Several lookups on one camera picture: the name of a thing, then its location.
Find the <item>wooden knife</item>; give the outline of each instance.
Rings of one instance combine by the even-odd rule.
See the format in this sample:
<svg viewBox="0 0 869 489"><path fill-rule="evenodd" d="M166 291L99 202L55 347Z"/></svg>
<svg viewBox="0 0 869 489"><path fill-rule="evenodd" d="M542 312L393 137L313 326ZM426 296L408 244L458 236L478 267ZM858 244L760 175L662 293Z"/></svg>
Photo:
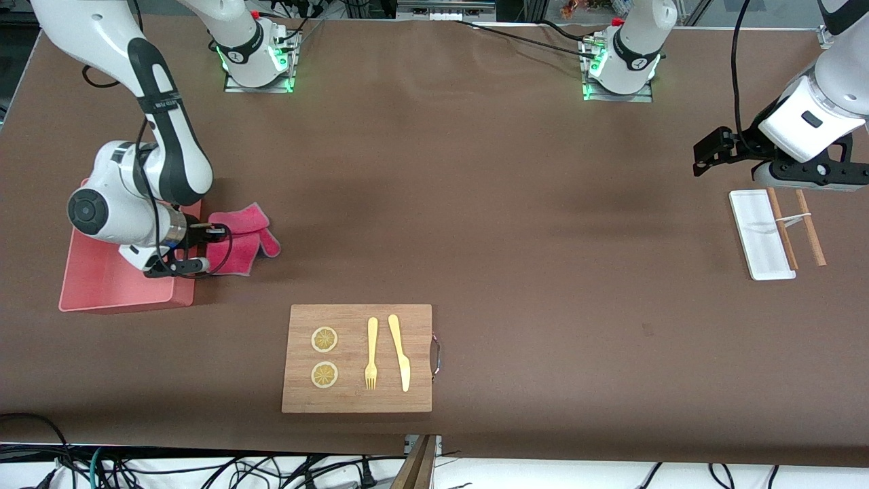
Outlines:
<svg viewBox="0 0 869 489"><path fill-rule="evenodd" d="M404 356L401 349L401 326L398 316L389 315L389 331L392 332L392 340L395 342L395 352L398 353L398 366L401 369L401 389L407 392L410 388L410 358Z"/></svg>

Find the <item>pink towel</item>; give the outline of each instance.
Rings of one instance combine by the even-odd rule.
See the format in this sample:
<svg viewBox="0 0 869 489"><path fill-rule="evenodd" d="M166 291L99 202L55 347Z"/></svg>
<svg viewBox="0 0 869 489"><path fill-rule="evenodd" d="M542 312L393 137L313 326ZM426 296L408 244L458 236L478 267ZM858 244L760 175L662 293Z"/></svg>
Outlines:
<svg viewBox="0 0 869 489"><path fill-rule="evenodd" d="M232 252L215 275L249 277L254 266L254 258L260 250L269 258L274 258L281 252L281 244L268 229L269 218L256 202L240 211L214 212L209 216L209 222L225 224L232 230ZM209 260L212 270L223 261L228 251L228 239L208 245L205 257Z"/></svg>

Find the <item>brown tabletop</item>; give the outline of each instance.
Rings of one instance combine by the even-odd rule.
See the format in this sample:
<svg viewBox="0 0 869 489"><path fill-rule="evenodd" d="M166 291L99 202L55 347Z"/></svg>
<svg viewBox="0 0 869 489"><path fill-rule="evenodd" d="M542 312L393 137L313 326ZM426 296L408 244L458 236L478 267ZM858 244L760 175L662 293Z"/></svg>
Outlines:
<svg viewBox="0 0 869 489"><path fill-rule="evenodd" d="M465 456L869 465L869 191L808 195L829 266L796 231L799 276L750 280L727 192L751 164L691 172L733 121L730 31L675 31L653 104L584 102L569 55L455 23L329 22L283 96L222 93L193 17L145 31L214 166L205 211L259 202L283 253L190 308L59 312L67 197L142 116L43 37L0 135L0 410L82 443L397 452L437 432ZM819 54L812 32L741 42L747 120ZM281 414L289 307L322 303L434 305L433 412Z"/></svg>

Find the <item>wooden cutting board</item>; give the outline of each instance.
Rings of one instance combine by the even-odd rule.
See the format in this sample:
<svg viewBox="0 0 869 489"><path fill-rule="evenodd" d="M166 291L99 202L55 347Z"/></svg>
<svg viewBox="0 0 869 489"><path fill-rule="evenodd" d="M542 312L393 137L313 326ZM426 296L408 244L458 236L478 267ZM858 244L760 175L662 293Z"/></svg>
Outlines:
<svg viewBox="0 0 869 489"><path fill-rule="evenodd" d="M398 316L401 344L410 359L410 387L401 389L401 373L387 317ZM377 318L377 388L365 388L368 318ZM335 330L337 345L320 353L311 336L322 326ZM293 305L289 314L287 364L283 373L282 412L431 412L431 305ZM338 378L320 388L311 371L332 362Z"/></svg>

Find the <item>lemon slice print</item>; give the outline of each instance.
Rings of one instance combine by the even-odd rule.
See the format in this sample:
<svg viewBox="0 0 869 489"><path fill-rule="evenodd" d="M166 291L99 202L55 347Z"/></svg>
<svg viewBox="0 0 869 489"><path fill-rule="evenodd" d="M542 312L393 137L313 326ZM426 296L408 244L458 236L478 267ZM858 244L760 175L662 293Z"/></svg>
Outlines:
<svg viewBox="0 0 869 489"><path fill-rule="evenodd" d="M320 353L331 352L338 344L338 333L328 326L317 328L311 335L311 346Z"/></svg>
<svg viewBox="0 0 869 489"><path fill-rule="evenodd" d="M311 371L311 382L317 387L325 389L331 387L338 380L338 367L332 362L320 362L314 365Z"/></svg>

